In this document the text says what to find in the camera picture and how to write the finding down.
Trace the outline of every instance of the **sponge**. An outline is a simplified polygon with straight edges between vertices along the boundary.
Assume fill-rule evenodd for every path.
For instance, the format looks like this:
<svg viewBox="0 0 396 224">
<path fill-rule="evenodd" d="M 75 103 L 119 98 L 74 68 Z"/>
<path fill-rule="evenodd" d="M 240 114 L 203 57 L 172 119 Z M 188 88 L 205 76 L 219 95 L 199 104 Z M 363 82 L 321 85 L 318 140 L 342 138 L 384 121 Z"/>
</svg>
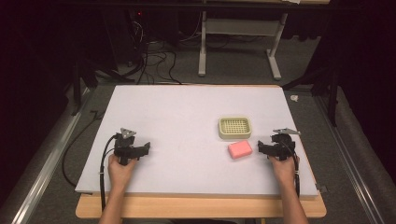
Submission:
<svg viewBox="0 0 396 224">
<path fill-rule="evenodd" d="M 231 157 L 235 160 L 250 155 L 253 150 L 251 149 L 248 141 L 244 140 L 228 145 L 228 151 L 230 152 Z"/>
</svg>

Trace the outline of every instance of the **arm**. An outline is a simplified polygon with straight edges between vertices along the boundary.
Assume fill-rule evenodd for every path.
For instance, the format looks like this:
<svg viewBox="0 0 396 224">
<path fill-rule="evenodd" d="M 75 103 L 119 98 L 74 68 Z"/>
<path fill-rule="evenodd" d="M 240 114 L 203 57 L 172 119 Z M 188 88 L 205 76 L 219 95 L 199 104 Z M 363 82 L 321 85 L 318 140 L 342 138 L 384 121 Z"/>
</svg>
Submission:
<svg viewBox="0 0 396 224">
<path fill-rule="evenodd" d="M 111 190 L 99 224 L 120 223 L 123 196 L 136 162 L 137 160 L 132 160 L 128 165 L 123 166 L 119 164 L 119 159 L 114 154 L 108 157 Z"/>
<path fill-rule="evenodd" d="M 303 207 L 294 187 L 294 161 L 292 157 L 279 161 L 269 157 L 274 166 L 276 180 L 279 183 L 282 198 L 283 217 L 286 224 L 308 223 Z"/>
</svg>

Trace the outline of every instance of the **yellow tray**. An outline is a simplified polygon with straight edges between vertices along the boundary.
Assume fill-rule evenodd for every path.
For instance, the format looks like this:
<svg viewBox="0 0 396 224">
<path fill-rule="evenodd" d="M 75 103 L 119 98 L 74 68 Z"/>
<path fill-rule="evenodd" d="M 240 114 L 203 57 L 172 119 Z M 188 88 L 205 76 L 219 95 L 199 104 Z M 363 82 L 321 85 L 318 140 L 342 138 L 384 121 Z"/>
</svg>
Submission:
<svg viewBox="0 0 396 224">
<path fill-rule="evenodd" d="M 219 120 L 219 136 L 222 139 L 248 139 L 251 125 L 248 118 L 221 118 Z"/>
</svg>

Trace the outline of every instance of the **white tabletop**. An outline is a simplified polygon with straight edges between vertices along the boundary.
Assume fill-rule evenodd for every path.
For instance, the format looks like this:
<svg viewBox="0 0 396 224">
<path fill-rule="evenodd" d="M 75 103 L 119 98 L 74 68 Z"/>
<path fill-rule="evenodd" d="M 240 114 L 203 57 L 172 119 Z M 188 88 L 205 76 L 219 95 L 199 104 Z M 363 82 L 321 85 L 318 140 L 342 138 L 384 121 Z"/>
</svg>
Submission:
<svg viewBox="0 0 396 224">
<path fill-rule="evenodd" d="M 232 116 L 248 117 L 252 126 L 248 142 L 253 153 L 237 160 L 227 146 L 239 140 L 223 140 L 218 132 L 219 119 Z M 134 169 L 128 192 L 254 197 L 279 195 L 272 164 L 258 152 L 258 140 L 272 145 L 273 129 L 296 130 L 277 86 L 118 86 L 76 191 L 100 190 L 103 150 L 120 128 L 137 132 L 135 147 L 151 143 L 149 154 Z M 317 196 L 300 137 L 292 139 L 300 157 L 301 195 Z M 106 172 L 106 191 L 109 188 Z"/>
</svg>

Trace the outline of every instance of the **forearm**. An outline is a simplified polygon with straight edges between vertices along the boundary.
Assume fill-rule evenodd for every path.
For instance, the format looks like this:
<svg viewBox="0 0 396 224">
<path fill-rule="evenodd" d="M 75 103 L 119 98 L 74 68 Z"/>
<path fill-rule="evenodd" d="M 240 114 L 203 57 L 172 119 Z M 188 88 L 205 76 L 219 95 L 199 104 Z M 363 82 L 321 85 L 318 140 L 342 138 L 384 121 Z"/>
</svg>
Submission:
<svg viewBox="0 0 396 224">
<path fill-rule="evenodd" d="M 282 186 L 281 197 L 283 206 L 283 217 L 284 223 L 308 223 L 305 215 L 305 211 L 301 206 L 300 200 L 297 197 L 297 193 L 294 186 Z"/>
<path fill-rule="evenodd" d="M 121 189 L 112 189 L 110 191 L 99 224 L 120 223 L 123 196 L 124 191 Z"/>
</svg>

